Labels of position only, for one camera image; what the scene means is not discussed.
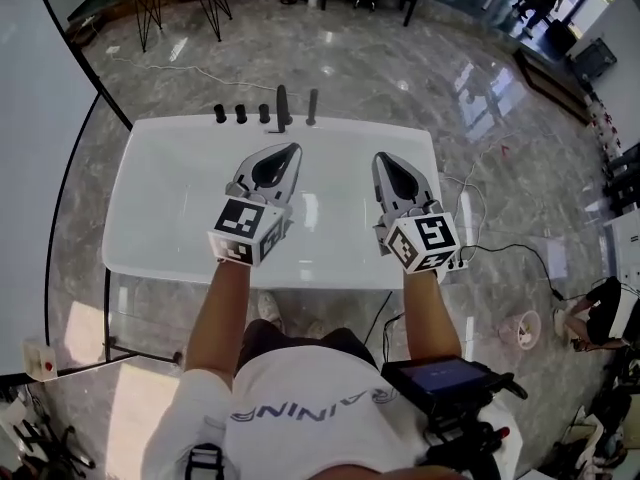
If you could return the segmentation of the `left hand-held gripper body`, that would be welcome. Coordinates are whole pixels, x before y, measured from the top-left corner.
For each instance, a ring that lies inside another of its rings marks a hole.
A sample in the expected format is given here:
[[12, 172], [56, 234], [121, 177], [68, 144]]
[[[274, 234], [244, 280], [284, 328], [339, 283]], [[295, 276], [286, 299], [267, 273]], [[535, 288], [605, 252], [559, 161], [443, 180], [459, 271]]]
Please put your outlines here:
[[287, 190], [283, 186], [247, 190], [241, 183], [230, 183], [222, 211], [207, 232], [215, 257], [258, 267], [286, 237], [292, 223], [293, 191], [294, 184]]

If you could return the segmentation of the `black hard case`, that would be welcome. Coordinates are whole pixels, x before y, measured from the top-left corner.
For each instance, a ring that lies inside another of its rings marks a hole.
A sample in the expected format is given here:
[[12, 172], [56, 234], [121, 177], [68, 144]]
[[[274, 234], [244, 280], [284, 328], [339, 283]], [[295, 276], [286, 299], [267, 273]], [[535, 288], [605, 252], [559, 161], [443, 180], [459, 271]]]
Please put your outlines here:
[[617, 57], [601, 38], [597, 38], [573, 57], [573, 73], [584, 82], [592, 82], [617, 63]]

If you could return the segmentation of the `person's left white shoe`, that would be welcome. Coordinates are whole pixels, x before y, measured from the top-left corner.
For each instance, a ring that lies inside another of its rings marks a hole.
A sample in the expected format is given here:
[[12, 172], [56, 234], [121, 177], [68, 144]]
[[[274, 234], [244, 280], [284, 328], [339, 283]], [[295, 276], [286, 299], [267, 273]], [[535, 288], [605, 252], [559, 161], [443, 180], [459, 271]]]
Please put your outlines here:
[[273, 325], [277, 330], [283, 331], [283, 320], [274, 296], [268, 291], [258, 293], [257, 309], [259, 317]]

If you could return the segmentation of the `dark wooden floor platform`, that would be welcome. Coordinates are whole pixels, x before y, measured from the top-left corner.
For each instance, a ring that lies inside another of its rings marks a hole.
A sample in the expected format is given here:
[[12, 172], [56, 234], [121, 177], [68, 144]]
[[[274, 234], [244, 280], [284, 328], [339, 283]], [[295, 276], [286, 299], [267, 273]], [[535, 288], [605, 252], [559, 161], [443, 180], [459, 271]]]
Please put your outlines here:
[[587, 102], [588, 94], [572, 74], [549, 63], [535, 52], [519, 48], [513, 53], [514, 61], [528, 86], [583, 125], [591, 123]]

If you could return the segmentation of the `white bathtub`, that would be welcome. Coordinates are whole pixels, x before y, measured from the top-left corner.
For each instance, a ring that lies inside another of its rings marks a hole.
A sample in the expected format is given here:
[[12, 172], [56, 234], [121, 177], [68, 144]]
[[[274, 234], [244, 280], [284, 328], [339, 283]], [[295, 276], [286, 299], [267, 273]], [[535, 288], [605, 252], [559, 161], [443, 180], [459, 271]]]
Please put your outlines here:
[[250, 115], [138, 120], [116, 176], [102, 240], [115, 273], [208, 283], [217, 266], [209, 233], [224, 191], [250, 154], [295, 142], [302, 161], [291, 198], [292, 225], [251, 276], [255, 288], [397, 290], [399, 262], [381, 255], [374, 225], [375, 154], [397, 155], [441, 194], [432, 138], [425, 130], [369, 121], [296, 115], [285, 133]]

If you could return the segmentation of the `pink waste bin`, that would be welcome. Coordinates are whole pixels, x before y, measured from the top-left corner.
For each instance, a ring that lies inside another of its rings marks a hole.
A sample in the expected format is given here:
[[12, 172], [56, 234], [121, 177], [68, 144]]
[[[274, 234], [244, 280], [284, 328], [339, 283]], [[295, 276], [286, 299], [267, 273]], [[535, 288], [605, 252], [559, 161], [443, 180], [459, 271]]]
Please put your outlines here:
[[518, 350], [531, 350], [541, 334], [541, 319], [534, 310], [507, 317], [501, 323], [498, 334], [506, 345]]

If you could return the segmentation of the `beige box with red button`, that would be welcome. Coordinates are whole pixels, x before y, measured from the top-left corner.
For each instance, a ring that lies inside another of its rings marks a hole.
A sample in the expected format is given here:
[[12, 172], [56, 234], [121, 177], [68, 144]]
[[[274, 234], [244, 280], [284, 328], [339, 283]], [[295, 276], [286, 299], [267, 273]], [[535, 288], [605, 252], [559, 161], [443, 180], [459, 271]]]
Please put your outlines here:
[[55, 350], [34, 340], [22, 343], [25, 373], [37, 382], [47, 382], [58, 377]]

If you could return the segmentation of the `black tub faucet spout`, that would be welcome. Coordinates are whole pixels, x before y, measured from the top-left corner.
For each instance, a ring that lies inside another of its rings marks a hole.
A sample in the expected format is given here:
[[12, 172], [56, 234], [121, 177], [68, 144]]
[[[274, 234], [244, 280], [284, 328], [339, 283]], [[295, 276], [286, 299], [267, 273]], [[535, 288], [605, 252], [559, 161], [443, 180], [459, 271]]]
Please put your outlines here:
[[268, 130], [268, 133], [284, 134], [287, 131], [287, 127], [292, 124], [292, 116], [289, 112], [286, 87], [282, 84], [276, 88], [276, 119], [277, 128]]

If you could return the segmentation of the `white cabinet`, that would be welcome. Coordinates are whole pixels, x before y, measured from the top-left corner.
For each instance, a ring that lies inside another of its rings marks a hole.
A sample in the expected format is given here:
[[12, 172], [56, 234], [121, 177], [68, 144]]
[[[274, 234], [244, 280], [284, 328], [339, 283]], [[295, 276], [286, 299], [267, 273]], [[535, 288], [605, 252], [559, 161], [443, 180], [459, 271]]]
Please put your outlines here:
[[640, 291], [640, 209], [605, 223], [611, 234], [618, 279]]

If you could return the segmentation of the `person's black shorts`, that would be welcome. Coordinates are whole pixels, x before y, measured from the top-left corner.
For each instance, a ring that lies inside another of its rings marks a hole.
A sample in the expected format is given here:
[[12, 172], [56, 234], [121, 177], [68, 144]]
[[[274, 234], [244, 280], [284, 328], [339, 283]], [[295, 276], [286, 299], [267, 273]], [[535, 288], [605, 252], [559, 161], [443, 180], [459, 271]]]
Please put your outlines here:
[[357, 357], [374, 368], [376, 362], [367, 347], [348, 328], [338, 328], [316, 339], [290, 337], [264, 319], [253, 320], [246, 328], [235, 373], [252, 359], [271, 351], [291, 347], [319, 346]]

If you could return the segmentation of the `person's white shirt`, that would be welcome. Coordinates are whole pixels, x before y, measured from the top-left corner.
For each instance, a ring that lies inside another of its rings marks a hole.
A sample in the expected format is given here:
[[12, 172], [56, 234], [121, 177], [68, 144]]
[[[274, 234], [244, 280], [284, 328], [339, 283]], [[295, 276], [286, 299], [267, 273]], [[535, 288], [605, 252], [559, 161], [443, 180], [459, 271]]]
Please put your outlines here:
[[428, 418], [369, 363], [303, 346], [252, 359], [232, 388], [185, 371], [145, 450], [143, 480], [313, 480], [415, 469]]

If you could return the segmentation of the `black office chair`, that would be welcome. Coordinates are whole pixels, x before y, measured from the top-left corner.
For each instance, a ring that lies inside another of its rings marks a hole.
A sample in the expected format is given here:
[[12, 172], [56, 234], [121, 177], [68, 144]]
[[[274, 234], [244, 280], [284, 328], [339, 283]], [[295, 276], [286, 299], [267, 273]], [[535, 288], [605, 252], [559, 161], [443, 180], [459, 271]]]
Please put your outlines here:
[[81, 480], [96, 469], [94, 459], [80, 446], [74, 426], [66, 426], [59, 434], [48, 413], [36, 412], [34, 420], [29, 416], [19, 406], [16, 414], [7, 410], [1, 419], [21, 463], [14, 472], [15, 480]]

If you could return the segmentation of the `person's right forearm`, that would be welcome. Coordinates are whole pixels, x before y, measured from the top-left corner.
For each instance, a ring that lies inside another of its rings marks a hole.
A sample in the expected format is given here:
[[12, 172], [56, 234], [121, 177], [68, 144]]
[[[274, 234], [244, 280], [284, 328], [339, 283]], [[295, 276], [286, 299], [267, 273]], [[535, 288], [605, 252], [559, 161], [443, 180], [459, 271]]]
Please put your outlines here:
[[404, 275], [403, 303], [412, 360], [462, 356], [461, 342], [433, 271]]

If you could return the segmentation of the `person's left forearm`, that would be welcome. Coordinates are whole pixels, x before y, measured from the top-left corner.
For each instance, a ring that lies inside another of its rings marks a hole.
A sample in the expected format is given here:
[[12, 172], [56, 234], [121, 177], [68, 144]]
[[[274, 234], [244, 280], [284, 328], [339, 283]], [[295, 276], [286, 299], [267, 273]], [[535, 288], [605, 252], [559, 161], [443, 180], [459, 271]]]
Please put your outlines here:
[[232, 388], [249, 304], [249, 266], [218, 264], [191, 332], [184, 370], [205, 370]]

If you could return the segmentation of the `black chest mount rig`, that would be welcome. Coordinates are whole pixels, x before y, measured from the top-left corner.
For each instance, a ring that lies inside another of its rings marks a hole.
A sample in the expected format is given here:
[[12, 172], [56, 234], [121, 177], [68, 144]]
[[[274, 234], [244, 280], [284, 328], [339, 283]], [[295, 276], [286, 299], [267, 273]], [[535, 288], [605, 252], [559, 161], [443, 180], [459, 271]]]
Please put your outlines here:
[[523, 438], [510, 411], [496, 398], [503, 390], [528, 398], [511, 373], [489, 373], [443, 391], [425, 431], [436, 441], [422, 463], [448, 467], [472, 480], [513, 480]]

